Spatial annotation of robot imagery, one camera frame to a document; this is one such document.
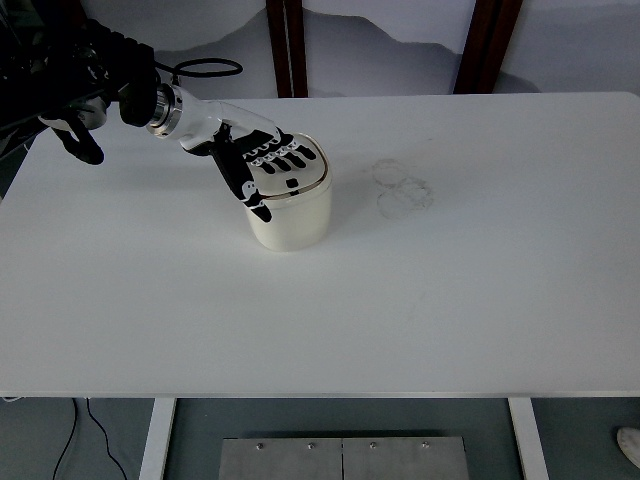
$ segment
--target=white table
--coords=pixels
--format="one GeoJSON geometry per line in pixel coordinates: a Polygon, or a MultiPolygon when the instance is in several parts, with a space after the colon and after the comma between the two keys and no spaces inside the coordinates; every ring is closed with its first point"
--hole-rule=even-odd
{"type": "Polygon", "coordinates": [[[637,97],[235,103],[322,144],[327,238],[264,249],[115,111],[100,167],[47,132],[0,206],[3,395],[639,395],[637,97]]]}

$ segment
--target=black wire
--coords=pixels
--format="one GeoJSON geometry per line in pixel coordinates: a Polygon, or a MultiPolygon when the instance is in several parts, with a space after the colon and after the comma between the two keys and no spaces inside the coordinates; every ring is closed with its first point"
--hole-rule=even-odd
{"type": "Polygon", "coordinates": [[[111,450],[109,450],[109,436],[107,435],[107,431],[104,429],[102,424],[98,421],[98,419],[96,417],[94,417],[93,414],[91,413],[91,407],[89,405],[89,399],[88,398],[87,398],[87,412],[89,412],[89,416],[91,417],[91,420],[96,422],[96,425],[98,425],[100,427],[100,430],[102,430],[102,433],[104,433],[104,440],[105,440],[105,442],[107,444],[107,455],[109,455],[109,458],[111,460],[113,460],[113,462],[118,466],[118,468],[122,472],[122,476],[124,477],[124,480],[128,480],[127,479],[127,474],[124,473],[124,469],[122,468],[122,465],[120,465],[120,462],[118,462],[118,460],[116,460],[115,457],[113,455],[111,455],[111,450]]]}
{"type": "Polygon", "coordinates": [[[164,65],[160,62],[156,62],[156,68],[160,70],[164,70],[165,72],[172,73],[174,75],[182,75],[183,77],[192,77],[192,78],[213,78],[213,77],[229,77],[231,75],[238,75],[242,73],[242,65],[238,62],[234,62],[233,60],[229,60],[226,58],[195,58],[193,60],[187,60],[186,62],[181,62],[175,67],[169,67],[168,65],[164,65]],[[233,67],[231,70],[216,70],[212,72],[194,72],[192,70],[184,70],[184,67],[191,67],[193,65],[203,65],[207,63],[214,63],[218,65],[228,65],[233,67]]]}
{"type": "Polygon", "coordinates": [[[78,423],[78,404],[76,403],[75,398],[72,398],[71,400],[73,401],[73,427],[71,428],[71,434],[69,435],[67,444],[64,446],[64,450],[62,450],[60,457],[58,457],[58,463],[56,463],[56,468],[53,471],[53,476],[51,477],[52,480],[55,480],[56,478],[56,474],[58,473],[58,467],[60,466],[60,462],[62,462],[62,457],[64,457],[64,454],[67,452],[67,448],[69,448],[69,444],[71,443],[73,434],[76,431],[76,424],[78,423]]]}

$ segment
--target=robotic arm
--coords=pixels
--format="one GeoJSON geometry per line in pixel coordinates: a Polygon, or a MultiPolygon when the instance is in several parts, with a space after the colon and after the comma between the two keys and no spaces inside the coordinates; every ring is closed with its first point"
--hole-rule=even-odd
{"type": "Polygon", "coordinates": [[[213,156],[233,194],[263,222],[271,212],[249,164],[274,174],[317,157],[264,117],[160,84],[151,47],[93,20],[46,31],[38,44],[15,52],[0,59],[0,138],[48,126],[69,153],[97,165],[104,154],[89,130],[106,122],[117,101],[125,123],[178,140],[193,155],[213,156]]]}

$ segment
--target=robotic hand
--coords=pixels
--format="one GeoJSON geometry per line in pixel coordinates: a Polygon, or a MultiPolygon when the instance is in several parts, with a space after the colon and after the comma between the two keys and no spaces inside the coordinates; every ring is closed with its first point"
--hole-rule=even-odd
{"type": "Polygon", "coordinates": [[[271,212],[248,164],[271,175],[305,168],[317,158],[267,118],[228,103],[198,100],[166,84],[158,88],[147,129],[159,138],[179,140],[188,153],[213,156],[233,194],[264,222],[271,220],[271,212]]]}

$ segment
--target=gray floor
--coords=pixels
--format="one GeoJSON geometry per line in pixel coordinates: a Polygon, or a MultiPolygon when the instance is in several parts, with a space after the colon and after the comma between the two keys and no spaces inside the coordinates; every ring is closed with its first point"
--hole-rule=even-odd
{"type": "Polygon", "coordinates": [[[167,480],[218,478],[223,438],[462,436],[471,480],[521,479],[506,400],[181,400],[167,480]]]}
{"type": "MultiPolygon", "coordinates": [[[[105,439],[78,400],[74,438],[60,464],[57,479],[122,480],[107,456],[105,439]]],[[[112,455],[129,480],[138,478],[153,408],[152,399],[94,399],[91,411],[109,435],[112,455]]],[[[0,478],[51,479],[71,433],[73,404],[69,398],[0,400],[0,478]]]]}
{"type": "MultiPolygon", "coordinates": [[[[640,480],[615,442],[640,428],[639,398],[535,399],[550,480],[640,480]]],[[[58,472],[64,480],[120,480],[83,400],[76,436],[58,472]]],[[[94,399],[111,451],[138,478],[151,399],[94,399]]],[[[0,478],[50,479],[73,423],[70,399],[0,401],[0,478]]],[[[166,480],[215,480],[223,438],[455,435],[465,441],[471,480],[521,479],[505,400],[179,400],[166,480]]]]}
{"type": "Polygon", "coordinates": [[[618,427],[640,428],[640,398],[533,401],[549,480],[640,480],[622,454],[618,427]]]}

